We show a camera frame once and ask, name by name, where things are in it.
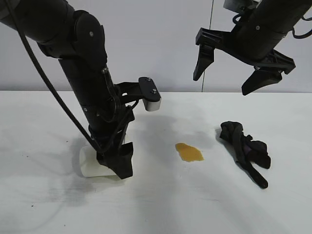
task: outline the metal bracket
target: metal bracket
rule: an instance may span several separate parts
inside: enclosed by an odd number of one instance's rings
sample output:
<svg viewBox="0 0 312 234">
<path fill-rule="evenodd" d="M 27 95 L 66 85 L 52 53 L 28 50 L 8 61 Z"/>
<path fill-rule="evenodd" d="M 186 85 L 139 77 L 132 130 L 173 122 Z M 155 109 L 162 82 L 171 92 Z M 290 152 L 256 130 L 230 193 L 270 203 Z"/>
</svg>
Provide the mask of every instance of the metal bracket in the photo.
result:
<svg viewBox="0 0 312 234">
<path fill-rule="evenodd" d="M 141 77 L 138 79 L 138 83 L 123 82 L 117 86 L 122 95 L 120 98 L 122 104 L 143 99 L 147 111 L 160 109 L 161 96 L 151 78 Z"/>
</svg>

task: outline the black mount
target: black mount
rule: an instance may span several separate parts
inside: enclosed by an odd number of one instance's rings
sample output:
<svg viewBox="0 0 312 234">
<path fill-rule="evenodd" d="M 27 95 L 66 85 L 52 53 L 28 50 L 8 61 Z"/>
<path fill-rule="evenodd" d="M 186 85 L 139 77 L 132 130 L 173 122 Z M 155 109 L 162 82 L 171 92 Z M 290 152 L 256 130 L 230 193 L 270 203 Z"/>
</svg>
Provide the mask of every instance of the black mount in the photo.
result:
<svg viewBox="0 0 312 234">
<path fill-rule="evenodd" d="M 197 81 L 203 72 L 214 62 L 214 50 L 222 50 L 240 61 L 255 67 L 254 73 L 242 86 L 243 95 L 247 95 L 261 87 L 279 83 L 282 72 L 290 73 L 295 67 L 294 60 L 282 53 L 271 50 L 262 60 L 246 58 L 235 48 L 235 40 L 231 32 L 222 32 L 201 28 L 196 37 L 199 55 L 193 80 Z"/>
<path fill-rule="evenodd" d="M 154 81 L 148 77 L 141 77 L 138 82 L 123 82 L 115 85 L 115 88 L 119 92 L 121 104 L 127 104 L 140 99 L 153 103 L 160 102 L 161 100 Z M 131 110 L 109 149 L 103 154 L 97 153 L 97 160 L 99 164 L 112 169 L 121 179 L 133 176 L 131 163 L 134 151 L 133 143 L 130 142 L 123 144 L 123 142 L 128 124 L 134 120 L 135 116 Z M 92 136 L 96 138 L 98 142 L 102 142 L 104 144 L 110 137 L 110 135 Z"/>
</svg>

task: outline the cable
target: cable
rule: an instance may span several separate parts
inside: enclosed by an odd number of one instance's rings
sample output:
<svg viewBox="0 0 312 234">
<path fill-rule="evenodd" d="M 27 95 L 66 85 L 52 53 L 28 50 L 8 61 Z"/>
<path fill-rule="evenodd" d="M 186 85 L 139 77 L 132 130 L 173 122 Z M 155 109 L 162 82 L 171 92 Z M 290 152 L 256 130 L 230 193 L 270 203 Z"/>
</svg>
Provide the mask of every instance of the cable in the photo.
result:
<svg viewBox="0 0 312 234">
<path fill-rule="evenodd" d="M 301 18 L 302 20 L 304 20 L 304 21 L 312 21 L 312 17 L 311 18 L 304 18 L 304 16 Z"/>
<path fill-rule="evenodd" d="M 111 144 L 113 143 L 113 140 L 115 138 L 115 136 L 118 134 L 119 129 L 121 128 L 121 126 L 124 124 L 125 120 L 127 119 L 128 115 L 131 113 L 131 111 L 138 105 L 138 100 L 130 107 L 128 107 L 128 110 L 125 114 L 125 116 L 122 118 L 122 120 L 119 122 L 118 126 L 116 127 L 115 131 L 113 132 L 113 134 L 111 135 L 111 137 L 109 138 L 108 142 L 106 143 L 105 147 L 102 148 L 102 151 L 106 152 L 109 147 L 111 146 Z"/>
<path fill-rule="evenodd" d="M 296 38 L 296 39 L 308 38 L 309 36 L 312 35 L 312 29 L 311 29 L 311 31 L 307 32 L 306 34 L 303 34 L 303 35 L 296 35 L 295 29 L 293 28 L 293 29 L 292 29 L 292 35 L 293 35 L 293 37 Z"/>
<path fill-rule="evenodd" d="M 46 86 L 48 87 L 48 89 L 50 90 L 50 92 L 52 93 L 52 95 L 55 97 L 55 99 L 57 100 L 57 102 L 59 103 L 59 105 L 62 107 L 62 109 L 65 111 L 65 113 L 68 115 L 68 117 L 71 119 L 71 121 L 76 125 L 76 127 L 80 130 L 80 132 L 83 134 L 83 136 L 87 139 L 87 141 L 90 143 L 90 145 L 96 150 L 96 151 L 101 151 L 101 148 L 99 146 L 99 144 L 95 141 L 92 140 L 91 137 L 89 136 L 89 134 L 86 132 L 86 130 L 83 128 L 83 126 L 79 123 L 79 121 L 75 118 L 75 116 L 73 115 L 73 113 L 68 109 L 68 107 L 66 106 L 66 104 L 64 103 L 64 101 L 62 100 L 62 98 L 59 96 L 59 94 L 57 93 L 57 91 L 55 90 L 55 88 L 53 87 L 52 83 L 50 82 L 49 78 L 47 77 L 47 75 L 45 74 L 45 72 L 43 71 L 42 67 L 40 66 L 33 50 L 31 49 L 28 40 L 26 38 L 26 35 L 24 34 L 24 31 L 20 25 L 19 20 L 17 19 L 17 16 L 14 13 L 14 10 L 12 9 L 12 6 L 9 2 L 9 0 L 4 0 L 5 4 L 12 16 L 13 22 L 16 26 L 17 32 L 19 33 L 20 39 L 31 59 L 31 61 L 33 62 L 36 70 L 38 71 L 38 73 L 40 74 L 43 82 L 46 84 Z"/>
<path fill-rule="evenodd" d="M 238 15 L 234 16 L 234 17 L 233 17 L 233 23 L 236 24 L 236 25 L 238 25 L 238 26 L 242 26 L 243 23 L 237 21 L 237 19 L 238 19 L 239 17 L 242 17 L 242 16 L 243 16 L 243 14 L 238 14 Z"/>
</svg>

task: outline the screw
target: screw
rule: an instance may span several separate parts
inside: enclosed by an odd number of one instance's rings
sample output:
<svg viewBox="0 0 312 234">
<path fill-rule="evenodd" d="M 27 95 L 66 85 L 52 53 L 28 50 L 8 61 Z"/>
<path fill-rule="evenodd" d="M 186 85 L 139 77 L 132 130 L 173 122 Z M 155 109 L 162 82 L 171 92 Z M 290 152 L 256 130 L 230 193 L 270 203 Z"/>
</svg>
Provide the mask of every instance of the screw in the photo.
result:
<svg viewBox="0 0 312 234">
<path fill-rule="evenodd" d="M 105 73 L 107 73 L 107 72 L 108 72 L 108 67 L 105 67 L 105 68 L 102 69 L 102 73 L 103 73 L 103 74 L 105 74 Z"/>
</svg>

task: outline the black cloth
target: black cloth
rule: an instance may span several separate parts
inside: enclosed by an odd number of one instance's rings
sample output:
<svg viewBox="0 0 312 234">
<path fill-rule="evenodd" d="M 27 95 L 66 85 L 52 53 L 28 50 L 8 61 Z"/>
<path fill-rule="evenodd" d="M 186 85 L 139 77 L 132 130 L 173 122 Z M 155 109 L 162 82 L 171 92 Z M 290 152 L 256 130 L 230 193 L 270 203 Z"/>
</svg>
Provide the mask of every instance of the black cloth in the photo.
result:
<svg viewBox="0 0 312 234">
<path fill-rule="evenodd" d="M 220 138 L 233 145 L 235 149 L 235 161 L 248 172 L 259 187 L 266 189 L 269 186 L 268 182 L 251 164 L 254 162 L 260 167 L 270 168 L 271 158 L 266 143 L 252 141 L 251 135 L 244 136 L 243 125 L 238 122 L 224 122 L 221 124 L 221 129 Z"/>
</svg>

